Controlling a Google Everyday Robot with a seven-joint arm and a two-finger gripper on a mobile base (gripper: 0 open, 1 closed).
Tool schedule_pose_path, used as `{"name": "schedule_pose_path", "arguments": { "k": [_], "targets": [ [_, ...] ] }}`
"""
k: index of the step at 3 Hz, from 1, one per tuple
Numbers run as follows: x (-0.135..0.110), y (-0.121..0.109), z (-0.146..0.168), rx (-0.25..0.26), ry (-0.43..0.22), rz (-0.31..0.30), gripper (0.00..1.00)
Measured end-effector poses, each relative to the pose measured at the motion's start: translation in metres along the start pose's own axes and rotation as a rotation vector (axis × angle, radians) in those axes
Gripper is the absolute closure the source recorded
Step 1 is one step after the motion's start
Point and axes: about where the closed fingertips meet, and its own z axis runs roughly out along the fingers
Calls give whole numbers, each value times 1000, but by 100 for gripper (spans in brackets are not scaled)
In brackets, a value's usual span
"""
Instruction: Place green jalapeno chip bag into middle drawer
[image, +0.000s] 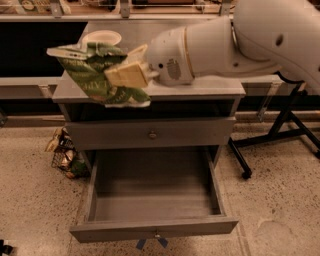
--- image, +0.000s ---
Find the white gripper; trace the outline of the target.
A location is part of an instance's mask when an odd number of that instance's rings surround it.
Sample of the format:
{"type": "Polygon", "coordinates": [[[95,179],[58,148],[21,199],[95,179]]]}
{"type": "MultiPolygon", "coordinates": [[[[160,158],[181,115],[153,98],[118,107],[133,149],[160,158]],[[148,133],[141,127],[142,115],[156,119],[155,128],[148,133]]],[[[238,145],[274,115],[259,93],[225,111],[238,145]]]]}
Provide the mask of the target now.
{"type": "Polygon", "coordinates": [[[149,46],[140,45],[127,54],[125,62],[130,64],[107,69],[104,74],[112,86],[144,88],[149,83],[149,66],[143,64],[146,61],[158,73],[160,84],[190,84],[194,76],[186,50],[186,28],[178,27],[160,33],[149,46]]]}

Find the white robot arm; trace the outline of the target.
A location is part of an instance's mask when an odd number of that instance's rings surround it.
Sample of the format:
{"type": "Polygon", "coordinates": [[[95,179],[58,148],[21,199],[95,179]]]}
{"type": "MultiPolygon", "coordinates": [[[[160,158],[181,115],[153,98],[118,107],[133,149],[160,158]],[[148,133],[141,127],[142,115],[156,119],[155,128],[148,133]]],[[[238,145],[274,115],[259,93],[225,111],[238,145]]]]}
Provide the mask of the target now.
{"type": "Polygon", "coordinates": [[[111,85],[190,84],[278,72],[320,89],[320,15],[308,0],[239,0],[234,15],[163,31],[105,71],[111,85]]]}

